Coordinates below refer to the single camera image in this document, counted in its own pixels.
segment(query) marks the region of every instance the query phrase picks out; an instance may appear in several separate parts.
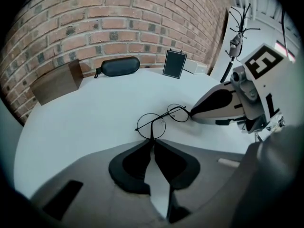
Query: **tabletop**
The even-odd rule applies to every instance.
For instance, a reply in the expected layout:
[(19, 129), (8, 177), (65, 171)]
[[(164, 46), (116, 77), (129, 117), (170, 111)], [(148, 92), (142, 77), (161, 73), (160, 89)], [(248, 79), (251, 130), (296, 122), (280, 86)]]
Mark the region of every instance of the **tabletop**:
[[(77, 159), (121, 144), (144, 140), (135, 131), (146, 113), (163, 114), (170, 104), (190, 110), (218, 81), (183, 70), (180, 79), (161, 68), (119, 77), (84, 78), (80, 88), (43, 106), (36, 104), (17, 146), (16, 190), (30, 198), (48, 179)], [(161, 139), (218, 151), (245, 153), (254, 136), (229, 126), (179, 123), (167, 117)]]

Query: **wooden box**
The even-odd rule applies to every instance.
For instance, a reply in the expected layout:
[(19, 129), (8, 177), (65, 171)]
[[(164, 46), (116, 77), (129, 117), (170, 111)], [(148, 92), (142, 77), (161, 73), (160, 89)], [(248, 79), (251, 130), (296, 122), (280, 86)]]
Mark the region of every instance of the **wooden box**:
[(76, 91), (83, 80), (79, 60), (64, 64), (41, 76), (30, 86), (36, 99), (44, 105)]

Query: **small black chalkboard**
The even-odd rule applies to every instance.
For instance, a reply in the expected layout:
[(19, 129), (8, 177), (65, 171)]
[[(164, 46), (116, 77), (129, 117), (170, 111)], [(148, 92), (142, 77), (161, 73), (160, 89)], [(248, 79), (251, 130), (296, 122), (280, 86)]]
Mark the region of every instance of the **small black chalkboard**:
[(174, 78), (180, 78), (186, 58), (187, 55), (182, 52), (168, 50), (162, 74)]

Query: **ceiling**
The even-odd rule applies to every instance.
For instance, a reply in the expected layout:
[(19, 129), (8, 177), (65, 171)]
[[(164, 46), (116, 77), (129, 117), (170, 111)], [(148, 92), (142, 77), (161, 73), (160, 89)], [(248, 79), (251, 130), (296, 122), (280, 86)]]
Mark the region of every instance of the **ceiling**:
[[(244, 6), (247, 7), (248, 4), (251, 4), (251, 8), (248, 13), (250, 18), (255, 20), (260, 20), (269, 25), (272, 25), (276, 29), (281, 27), (281, 17), (282, 17), (282, 5), (278, 0), (233, 0), (234, 5), (240, 8)], [(299, 32), (297, 31), (293, 21), (290, 17), (285, 14), (284, 25), (286, 31), (289, 31), (289, 34), (295, 36), (297, 39), (300, 39)]]

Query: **brick wall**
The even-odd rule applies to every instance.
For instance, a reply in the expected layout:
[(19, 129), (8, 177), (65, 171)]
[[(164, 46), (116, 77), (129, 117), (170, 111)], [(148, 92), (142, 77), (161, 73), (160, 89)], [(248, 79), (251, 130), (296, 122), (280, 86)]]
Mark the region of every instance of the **brick wall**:
[(169, 48), (210, 66), (231, 0), (28, 0), (0, 54), (0, 87), (26, 122), (36, 104), (29, 85), (78, 58), (85, 76), (104, 60), (136, 56), (162, 67)]

